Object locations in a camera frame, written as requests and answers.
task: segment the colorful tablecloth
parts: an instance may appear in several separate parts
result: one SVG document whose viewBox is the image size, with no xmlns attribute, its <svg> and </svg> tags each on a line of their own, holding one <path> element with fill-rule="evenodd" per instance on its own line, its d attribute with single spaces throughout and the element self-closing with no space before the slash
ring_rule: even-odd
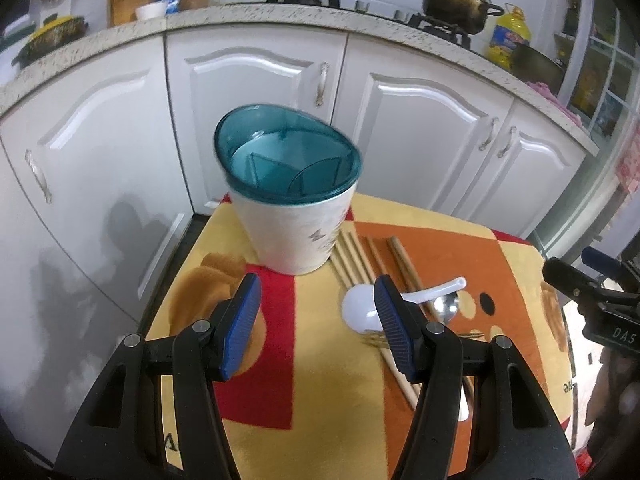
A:
<svg viewBox="0 0 640 480">
<path fill-rule="evenodd" d="M 568 421 L 569 357 L 545 316 L 543 260 L 535 248 L 476 224 L 360 194 L 346 228 L 376 238 L 380 248 L 384 238 L 398 236 L 425 286 L 465 276 L 469 296 L 450 328 L 478 330 L 487 340 L 509 336 L 559 420 Z M 331 265 L 296 277 L 261 267 L 232 204 L 220 205 L 204 227 L 147 339 L 168 335 L 175 283 L 210 252 L 244 256 L 263 287 L 262 351 L 247 371 L 215 386 L 242 478 L 389 478 L 413 411 L 378 350 L 342 321 L 344 288 Z M 390 253 L 382 256 L 395 277 Z M 162 378 L 162 416 L 168 461 L 180 467 L 171 377 Z M 470 420 L 459 423 L 452 474 L 465 468 L 470 426 Z"/>
</svg>

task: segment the white spoon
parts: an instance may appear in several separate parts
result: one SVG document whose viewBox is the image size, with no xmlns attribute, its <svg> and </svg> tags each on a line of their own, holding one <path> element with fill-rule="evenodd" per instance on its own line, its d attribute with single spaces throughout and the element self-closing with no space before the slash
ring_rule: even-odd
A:
<svg viewBox="0 0 640 480">
<path fill-rule="evenodd" d="M 402 298 L 412 303 L 425 303 L 465 287 L 466 280 L 460 276 L 455 280 L 425 290 L 405 292 L 402 294 Z M 382 324 L 373 301 L 373 285 L 356 285 L 347 291 L 342 299 L 342 318 L 349 328 L 361 334 L 368 330 L 382 331 Z"/>
</svg>

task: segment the cooking oil bottle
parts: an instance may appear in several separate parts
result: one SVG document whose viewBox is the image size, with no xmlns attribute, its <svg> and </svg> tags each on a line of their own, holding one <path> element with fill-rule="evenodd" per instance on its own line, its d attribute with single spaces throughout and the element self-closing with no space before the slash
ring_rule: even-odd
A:
<svg viewBox="0 0 640 480">
<path fill-rule="evenodd" d="M 509 62 L 513 49 L 518 43 L 528 45 L 531 41 L 531 31 L 524 22 L 524 12 L 520 7 L 513 4 L 504 6 L 509 12 L 495 22 L 494 36 L 489 43 L 486 58 L 503 69 L 510 70 Z"/>
</svg>

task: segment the white cabinet door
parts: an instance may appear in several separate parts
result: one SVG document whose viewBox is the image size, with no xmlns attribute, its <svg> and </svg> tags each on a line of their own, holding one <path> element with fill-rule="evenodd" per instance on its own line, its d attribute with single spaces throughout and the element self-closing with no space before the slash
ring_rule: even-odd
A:
<svg viewBox="0 0 640 480">
<path fill-rule="evenodd" d="M 89 388 L 136 323 L 47 232 L 2 147 L 0 196 L 0 413 L 18 440 L 54 460 Z"/>
<path fill-rule="evenodd" d="M 453 215 L 526 238 L 584 157 L 584 150 L 551 120 L 516 102 L 482 173 Z"/>
<path fill-rule="evenodd" d="M 282 25 L 228 25 L 169 35 L 175 130 L 197 213 L 210 214 L 227 191 L 213 150 L 220 119 L 239 106 L 268 103 L 329 123 L 345 42 L 343 33 Z"/>
<path fill-rule="evenodd" d="M 349 39 L 333 125 L 358 145 L 358 191 L 450 214 L 513 98 L 433 57 Z"/>
<path fill-rule="evenodd" d="M 65 73 L 4 118 L 0 136 L 61 247 L 140 320 L 193 215 L 172 129 L 162 38 Z"/>
</svg>

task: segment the black oval spot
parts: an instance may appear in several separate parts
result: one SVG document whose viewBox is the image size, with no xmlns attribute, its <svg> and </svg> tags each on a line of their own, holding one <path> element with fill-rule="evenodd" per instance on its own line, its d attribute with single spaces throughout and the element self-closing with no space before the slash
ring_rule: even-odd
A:
<svg viewBox="0 0 640 480">
<path fill-rule="evenodd" d="M 480 293 L 480 306 L 482 310 L 489 316 L 495 314 L 495 303 L 491 296 L 489 296 L 486 292 Z"/>
</svg>

